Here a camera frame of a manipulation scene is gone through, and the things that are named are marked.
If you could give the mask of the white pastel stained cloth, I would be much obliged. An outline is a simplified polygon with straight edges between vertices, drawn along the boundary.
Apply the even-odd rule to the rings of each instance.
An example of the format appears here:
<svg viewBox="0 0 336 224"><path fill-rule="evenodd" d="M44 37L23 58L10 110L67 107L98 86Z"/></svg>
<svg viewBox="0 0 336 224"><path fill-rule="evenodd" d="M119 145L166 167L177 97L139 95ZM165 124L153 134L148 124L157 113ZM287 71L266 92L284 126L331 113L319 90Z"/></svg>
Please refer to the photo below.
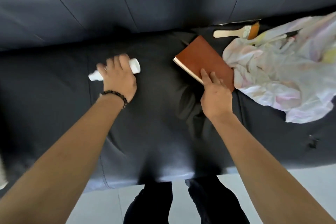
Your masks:
<svg viewBox="0 0 336 224"><path fill-rule="evenodd" d="M261 44L287 32L295 36ZM285 112L286 122L319 120L336 96L336 11L304 17L267 30L255 39L234 39L223 51L234 86L260 105Z"/></svg>

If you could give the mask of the black leather sofa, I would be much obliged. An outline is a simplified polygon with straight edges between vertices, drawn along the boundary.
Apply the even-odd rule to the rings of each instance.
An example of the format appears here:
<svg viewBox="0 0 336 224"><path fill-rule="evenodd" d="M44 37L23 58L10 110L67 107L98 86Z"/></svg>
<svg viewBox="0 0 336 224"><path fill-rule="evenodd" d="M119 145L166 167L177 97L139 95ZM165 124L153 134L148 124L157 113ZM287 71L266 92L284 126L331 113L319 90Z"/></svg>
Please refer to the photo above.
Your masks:
<svg viewBox="0 0 336 224"><path fill-rule="evenodd" d="M198 35L221 54L218 24L261 32L336 11L336 0L0 0L0 198L96 102L97 63L137 58L134 100L110 129L85 192L235 173L204 116L202 85L173 61Z"/></svg>

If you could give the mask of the brown leather notebook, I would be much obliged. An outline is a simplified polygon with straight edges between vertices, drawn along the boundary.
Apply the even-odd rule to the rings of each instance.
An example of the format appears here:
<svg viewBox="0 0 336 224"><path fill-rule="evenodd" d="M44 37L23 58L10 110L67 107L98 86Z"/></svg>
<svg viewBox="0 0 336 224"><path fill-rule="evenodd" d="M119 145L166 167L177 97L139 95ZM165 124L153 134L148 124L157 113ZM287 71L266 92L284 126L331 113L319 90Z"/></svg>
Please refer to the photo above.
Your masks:
<svg viewBox="0 0 336 224"><path fill-rule="evenodd" d="M201 84L203 84L201 69L204 69L208 75L215 72L217 78L223 80L231 93L235 89L233 69L200 35L176 55L173 61Z"/></svg>

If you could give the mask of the person's left hand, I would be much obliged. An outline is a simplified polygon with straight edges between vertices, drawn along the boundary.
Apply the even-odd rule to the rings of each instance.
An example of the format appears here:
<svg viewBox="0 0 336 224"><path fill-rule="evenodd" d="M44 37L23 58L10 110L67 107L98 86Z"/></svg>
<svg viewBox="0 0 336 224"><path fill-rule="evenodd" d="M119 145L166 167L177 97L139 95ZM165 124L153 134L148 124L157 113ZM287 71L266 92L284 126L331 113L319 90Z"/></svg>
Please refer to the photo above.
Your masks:
<svg viewBox="0 0 336 224"><path fill-rule="evenodd" d="M106 60L107 75L103 78L103 91L115 91L124 96L129 103L137 90L136 77L129 66L129 56L120 54L122 71L116 73L113 69L113 58Z"/></svg>

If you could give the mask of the person's left forearm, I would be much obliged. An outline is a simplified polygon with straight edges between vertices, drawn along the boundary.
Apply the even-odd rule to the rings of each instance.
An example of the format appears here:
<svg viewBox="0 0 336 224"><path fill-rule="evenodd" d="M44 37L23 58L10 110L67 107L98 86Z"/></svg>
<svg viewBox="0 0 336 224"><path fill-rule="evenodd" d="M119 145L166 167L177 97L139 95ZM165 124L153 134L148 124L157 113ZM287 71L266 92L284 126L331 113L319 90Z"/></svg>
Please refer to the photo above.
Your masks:
<svg viewBox="0 0 336 224"><path fill-rule="evenodd" d="M65 224L124 101L106 94L0 200L0 224Z"/></svg>

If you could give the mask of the person's right forearm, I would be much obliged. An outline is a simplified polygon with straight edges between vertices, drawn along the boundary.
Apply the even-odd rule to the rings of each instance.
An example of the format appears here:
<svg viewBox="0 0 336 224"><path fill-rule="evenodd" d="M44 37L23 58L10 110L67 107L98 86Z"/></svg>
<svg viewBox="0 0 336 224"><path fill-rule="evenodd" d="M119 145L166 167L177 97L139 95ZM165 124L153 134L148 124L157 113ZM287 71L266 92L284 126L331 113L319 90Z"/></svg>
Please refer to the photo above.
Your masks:
<svg viewBox="0 0 336 224"><path fill-rule="evenodd" d="M336 224L233 113L208 117L228 149L264 224Z"/></svg>

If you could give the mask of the thin black tipped brush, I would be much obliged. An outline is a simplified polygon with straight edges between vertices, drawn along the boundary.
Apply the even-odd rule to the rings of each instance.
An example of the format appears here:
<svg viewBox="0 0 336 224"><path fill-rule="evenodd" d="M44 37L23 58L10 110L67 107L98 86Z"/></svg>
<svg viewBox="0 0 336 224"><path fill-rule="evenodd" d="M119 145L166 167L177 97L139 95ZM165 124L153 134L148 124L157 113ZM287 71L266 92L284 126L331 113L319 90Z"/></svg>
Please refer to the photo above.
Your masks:
<svg viewBox="0 0 336 224"><path fill-rule="evenodd" d="M290 37L295 37L300 31L301 31L301 29L295 30L295 31L291 31L291 32L287 32L287 33L284 33L282 35L276 36L276 37L274 37L272 39L263 40L261 42L261 44L271 43L271 42L274 42L274 41L277 41L277 40L287 39L287 38L290 38Z"/></svg>

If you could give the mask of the wooden flat paintbrush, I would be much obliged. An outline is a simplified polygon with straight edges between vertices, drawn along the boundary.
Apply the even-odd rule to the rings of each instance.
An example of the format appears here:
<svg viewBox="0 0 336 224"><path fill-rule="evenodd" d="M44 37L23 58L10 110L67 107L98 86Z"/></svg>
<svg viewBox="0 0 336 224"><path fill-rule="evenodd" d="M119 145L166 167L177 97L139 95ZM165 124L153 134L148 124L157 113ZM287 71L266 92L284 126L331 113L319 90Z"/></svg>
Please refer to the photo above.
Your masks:
<svg viewBox="0 0 336 224"><path fill-rule="evenodd" d="M223 37L239 37L242 39L251 40L254 39L259 32L260 23L256 22L252 25L245 25L238 30L215 30L213 32L214 38L223 38Z"/></svg>

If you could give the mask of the white spray bottle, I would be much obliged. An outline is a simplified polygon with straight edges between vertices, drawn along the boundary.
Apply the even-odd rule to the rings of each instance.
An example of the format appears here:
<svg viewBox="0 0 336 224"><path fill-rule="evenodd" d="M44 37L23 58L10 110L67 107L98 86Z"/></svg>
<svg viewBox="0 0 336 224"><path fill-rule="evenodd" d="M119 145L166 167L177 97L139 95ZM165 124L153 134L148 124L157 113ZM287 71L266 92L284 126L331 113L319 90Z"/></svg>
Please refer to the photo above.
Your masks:
<svg viewBox="0 0 336 224"><path fill-rule="evenodd" d="M136 58L129 60L129 66L133 74L138 74L141 72L141 66ZM98 70L95 70L93 73L90 73L88 75L88 78L90 81L99 81L99 82L103 81L103 77Z"/></svg>

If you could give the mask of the person's right hand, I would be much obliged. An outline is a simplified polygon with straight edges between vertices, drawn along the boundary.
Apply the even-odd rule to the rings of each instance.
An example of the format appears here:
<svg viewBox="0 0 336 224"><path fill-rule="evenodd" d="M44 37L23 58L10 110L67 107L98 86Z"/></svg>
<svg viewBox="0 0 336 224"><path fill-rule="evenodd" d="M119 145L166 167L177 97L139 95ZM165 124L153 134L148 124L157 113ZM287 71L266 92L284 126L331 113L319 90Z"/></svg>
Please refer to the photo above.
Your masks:
<svg viewBox="0 0 336 224"><path fill-rule="evenodd" d="M233 116L232 93L219 79L219 86L211 86L210 74L201 69L204 93L201 98L201 107L205 116L213 123L221 122Z"/></svg>

